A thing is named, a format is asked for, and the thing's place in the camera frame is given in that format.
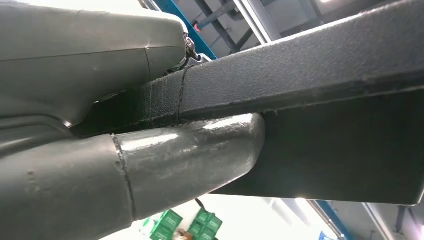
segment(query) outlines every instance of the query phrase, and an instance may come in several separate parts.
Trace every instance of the green crate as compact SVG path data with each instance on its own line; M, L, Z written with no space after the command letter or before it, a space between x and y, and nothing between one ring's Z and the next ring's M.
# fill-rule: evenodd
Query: green crate
M201 235L199 237L196 237L196 239L197 240L214 240L216 235L217 235L216 232L205 227Z
M206 211L204 208L200 208L199 212L197 213L197 216L195 218L196 221L199 223L206 225L209 222L209 219L211 218L211 213Z
M177 230L178 225L183 221L183 218L173 210L164 211L160 217L160 224L168 227L173 232Z
M170 230L163 224L156 224L150 233L151 240L172 240L174 231Z
M206 227L212 230L213 232L217 233L222 224L223 224L223 221L221 221L221 219L219 219L217 216L215 216L214 213L212 213L210 215L210 219Z
M187 232L191 233L196 238L202 233L204 228L205 226L203 224L201 224L197 220L194 220L193 223L188 228Z

